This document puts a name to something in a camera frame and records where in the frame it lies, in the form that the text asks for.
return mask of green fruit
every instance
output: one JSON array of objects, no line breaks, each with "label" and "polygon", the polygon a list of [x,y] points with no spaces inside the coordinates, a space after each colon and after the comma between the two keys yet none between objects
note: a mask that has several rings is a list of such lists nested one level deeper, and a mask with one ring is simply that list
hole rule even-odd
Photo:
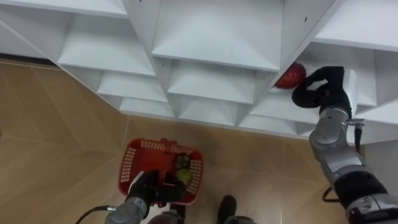
[{"label": "green fruit", "polygon": [[176,171],[175,175],[177,179],[181,180],[186,186],[191,183],[193,178],[192,172],[188,169],[179,169]]}]

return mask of person's foot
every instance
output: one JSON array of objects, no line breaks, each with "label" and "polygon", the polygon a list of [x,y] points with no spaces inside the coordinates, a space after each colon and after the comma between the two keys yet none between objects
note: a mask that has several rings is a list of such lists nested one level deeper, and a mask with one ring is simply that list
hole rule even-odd
[{"label": "person's foot", "polygon": [[185,205],[176,205],[171,204],[170,210],[174,209],[177,212],[177,215],[182,219],[182,223],[185,221]]},{"label": "person's foot", "polygon": [[228,217],[236,212],[236,199],[230,195],[223,198],[218,208],[217,224],[224,224]]}]

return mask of plastic shopping basket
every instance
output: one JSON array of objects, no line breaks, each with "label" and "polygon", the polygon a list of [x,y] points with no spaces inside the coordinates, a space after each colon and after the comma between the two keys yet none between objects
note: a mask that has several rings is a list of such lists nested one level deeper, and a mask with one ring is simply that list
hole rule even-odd
[{"label": "plastic shopping basket", "polygon": [[119,170],[119,190],[127,195],[131,182],[140,171],[159,170],[160,180],[164,180],[166,172],[175,173],[175,157],[181,153],[190,158],[189,170],[193,175],[187,186],[187,192],[181,200],[173,202],[179,205],[189,205],[197,196],[201,175],[203,173],[203,156],[201,152],[177,144],[176,141],[161,139],[133,139],[127,146]]}]

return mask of black cable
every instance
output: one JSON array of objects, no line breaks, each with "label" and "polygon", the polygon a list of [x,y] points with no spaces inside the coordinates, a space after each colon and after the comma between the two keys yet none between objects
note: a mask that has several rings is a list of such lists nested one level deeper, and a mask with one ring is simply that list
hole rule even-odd
[{"label": "black cable", "polygon": [[323,195],[322,195],[322,200],[324,202],[327,202],[327,203],[338,203],[338,202],[340,202],[340,200],[338,200],[337,198],[334,198],[334,199],[326,198],[328,196],[328,194],[331,192],[331,190],[332,190],[331,187],[329,187],[328,189],[325,190],[325,193],[323,193]]},{"label": "black cable", "polygon": [[362,129],[355,128],[354,129],[355,149],[356,149],[356,152],[359,154],[361,154],[361,137],[362,137]]},{"label": "black cable", "polygon": [[92,208],[91,210],[87,211],[84,213],[76,222],[76,224],[79,224],[84,218],[86,218],[87,215],[97,212],[97,211],[108,211],[109,205],[104,205],[104,206],[97,206],[95,208]]}]

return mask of white shelf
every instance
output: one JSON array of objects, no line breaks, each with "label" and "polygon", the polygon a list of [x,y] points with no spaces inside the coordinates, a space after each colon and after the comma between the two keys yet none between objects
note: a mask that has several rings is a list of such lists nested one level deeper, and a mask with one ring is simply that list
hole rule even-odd
[{"label": "white shelf", "polygon": [[347,0],[315,41],[398,52],[397,21],[397,0]]},{"label": "white shelf", "polygon": [[174,96],[178,118],[234,126],[238,104],[192,96]]},{"label": "white shelf", "polygon": [[0,4],[99,16],[127,17],[122,0],[0,0]]},{"label": "white shelf", "polygon": [[277,72],[281,0],[163,1],[152,54]]},{"label": "white shelf", "polygon": [[295,121],[249,115],[239,125],[242,128],[259,129],[271,133],[297,134]]},{"label": "white shelf", "polygon": [[[366,121],[362,130],[361,144],[390,141],[398,139],[398,125]],[[347,130],[348,142],[354,142],[354,127]]]},{"label": "white shelf", "polygon": [[393,101],[381,107],[374,108],[356,117],[370,121],[398,124],[398,101]]},{"label": "white shelf", "polygon": [[168,92],[253,104],[255,81],[254,70],[174,61]]},{"label": "white shelf", "polygon": [[135,98],[123,98],[120,104],[120,111],[126,114],[143,113],[171,118],[174,117],[174,113],[167,103]]},{"label": "white shelf", "polygon": [[292,101],[292,92],[293,90],[279,93],[270,91],[250,114],[316,124],[319,120],[319,108],[299,108]]},{"label": "white shelf", "polygon": [[358,104],[377,105],[376,72],[372,50],[311,43],[297,61],[304,65],[307,75],[324,66],[337,65],[344,66],[345,70],[354,70],[358,80]]},{"label": "white shelf", "polygon": [[310,134],[315,129],[316,124],[298,123],[297,134],[303,137],[310,137]]},{"label": "white shelf", "polygon": [[74,15],[58,63],[155,75],[127,19]]},{"label": "white shelf", "polygon": [[104,72],[97,92],[113,96],[167,102],[162,87],[157,80],[142,75]]}]

